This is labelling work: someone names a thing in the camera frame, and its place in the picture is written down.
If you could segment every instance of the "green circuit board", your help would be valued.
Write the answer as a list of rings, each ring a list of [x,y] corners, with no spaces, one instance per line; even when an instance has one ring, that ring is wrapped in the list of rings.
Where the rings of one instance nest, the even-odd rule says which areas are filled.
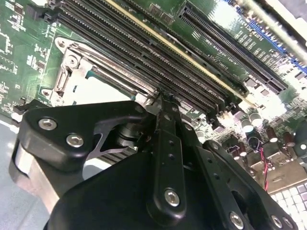
[[[178,18],[178,12],[185,4],[184,0],[134,0],[140,6],[140,12],[130,10],[125,1],[117,2],[153,28],[148,16],[140,12],[152,14],[155,19],[176,34],[180,34],[186,41],[205,53],[210,60],[240,81],[248,77],[248,73],[230,57],[220,52]],[[306,115],[304,108],[307,108],[306,101],[300,97],[301,92],[297,92],[297,86],[292,86],[293,75],[299,72],[298,69],[285,62],[282,54],[252,31],[244,18],[224,1],[192,0],[191,2],[288,83],[289,88],[279,94],[286,111],[281,117],[270,122],[277,127],[277,133],[294,129],[300,119]],[[0,3],[0,113],[7,117],[11,116],[12,108],[19,103],[21,97],[25,97],[27,101],[36,98],[46,104],[49,103],[41,95],[41,89],[54,87],[63,57],[54,44],[55,38],[64,36],[83,41],[81,37],[60,24],[32,20],[24,11],[29,3],[32,3],[31,0],[7,0]],[[159,8],[159,16],[153,14],[153,5]],[[204,114],[201,112],[188,106],[181,111],[192,120],[201,118],[201,122],[197,122],[194,127],[204,131],[206,139],[222,140],[236,131],[226,129],[222,133],[215,133],[206,124]]]

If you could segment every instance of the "metal bracket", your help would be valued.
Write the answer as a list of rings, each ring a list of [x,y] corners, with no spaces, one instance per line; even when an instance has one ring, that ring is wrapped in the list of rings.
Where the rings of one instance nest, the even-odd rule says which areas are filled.
[[[144,84],[136,71],[123,66],[107,54],[63,37],[57,37],[55,44],[64,57],[50,98],[53,106],[71,105],[73,101],[70,98],[73,98],[75,87],[80,81],[87,80],[90,71],[102,81],[135,95],[135,100],[140,104],[144,104],[148,97],[156,96],[156,88]]]
[[[174,226],[184,218],[187,209],[181,140],[176,135],[176,123],[181,123],[181,117],[178,106],[163,96],[161,104],[151,141],[154,176],[147,210],[158,224]]]

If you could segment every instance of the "red wire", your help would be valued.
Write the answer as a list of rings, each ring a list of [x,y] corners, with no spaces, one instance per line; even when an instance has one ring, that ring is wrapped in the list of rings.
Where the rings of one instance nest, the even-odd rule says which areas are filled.
[[[268,182],[269,165],[268,165],[268,161],[267,161],[266,157],[264,156],[263,148],[260,149],[260,156],[261,156],[261,160],[263,161],[263,164],[264,164],[264,190],[267,192],[268,186],[269,186],[269,182]]]

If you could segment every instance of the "black expansion slot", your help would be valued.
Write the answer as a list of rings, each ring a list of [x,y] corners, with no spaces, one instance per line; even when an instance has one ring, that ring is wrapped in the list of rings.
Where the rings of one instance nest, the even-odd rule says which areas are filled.
[[[262,63],[227,32],[210,21],[206,15],[190,2],[186,2],[183,10],[179,13],[179,18],[225,54],[236,60],[244,70],[274,93],[279,94],[288,87],[273,70]]]

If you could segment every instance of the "pcie slot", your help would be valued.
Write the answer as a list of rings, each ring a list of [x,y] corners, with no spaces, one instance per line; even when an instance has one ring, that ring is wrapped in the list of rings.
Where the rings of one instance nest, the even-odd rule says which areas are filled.
[[[187,90],[190,92],[196,90],[199,95],[198,97],[202,98],[202,100],[211,108],[215,108],[215,104],[220,104],[222,102],[219,99],[214,98],[199,85],[193,85],[192,82],[186,78],[186,76],[182,75],[178,71],[176,72],[176,69],[174,69],[175,73],[170,71],[170,68],[166,63],[156,58],[152,53],[148,52],[148,50],[144,49],[141,45],[139,45],[139,42],[131,44],[130,41],[127,41],[123,36],[120,36],[120,33],[113,27],[104,29],[107,28],[108,24],[101,20],[98,21],[98,18],[95,18],[95,15],[91,14],[89,11],[84,10],[82,13],[80,13],[80,9],[77,9],[75,5],[71,5],[69,3],[63,7],[63,10],[69,11],[69,14],[72,14],[75,18],[78,18],[83,23],[88,25],[92,30],[117,44],[121,49],[132,54],[147,66],[151,66],[159,74],[163,75],[164,77],[168,76],[171,78],[171,80],[177,81],[179,85],[185,85]]]
[[[237,60],[243,69],[276,94],[288,87],[269,67],[254,57],[252,53],[211,22],[206,15],[199,12],[189,2],[187,2],[179,17],[224,53]]]
[[[188,100],[193,107],[203,111],[204,113],[211,111],[211,108],[208,107],[202,100],[200,100],[197,95],[192,92],[185,91],[170,79],[163,78],[159,74],[154,73],[142,62],[133,59],[127,53],[123,52],[104,37],[97,38],[97,34],[93,33],[92,31],[88,31],[86,26],[71,16],[67,14],[59,14],[59,22],[91,42],[94,46],[96,46],[98,50],[107,51],[110,58],[117,59],[125,65],[130,66],[131,69],[137,70],[141,76],[144,76],[144,78],[141,79],[142,81],[147,82],[148,84],[152,84],[154,87],[160,87],[163,90],[172,92],[179,98]]]
[[[121,31],[125,35],[129,35],[134,39],[138,39],[141,43],[145,44],[144,47],[146,47],[149,51],[157,53],[159,55],[157,56],[158,58],[166,59],[167,63],[171,67],[179,70],[182,74],[188,76],[192,81],[199,84],[202,88],[206,89],[212,94],[216,94],[216,96],[218,97],[225,97],[225,89],[219,86],[216,82],[212,81],[208,76],[204,76],[203,73],[200,73],[199,71],[196,72],[195,68],[188,62],[186,62],[182,57],[180,57],[179,55],[175,56],[174,54],[171,54],[167,48],[161,46],[159,43],[154,42],[152,38],[147,36],[146,33],[139,30],[135,25],[127,22],[122,17],[114,14],[114,12],[106,5],[104,5],[103,2],[97,0],[72,1],[77,2],[86,9],[90,10],[99,18],[110,22],[110,24],[116,26],[119,31]]]

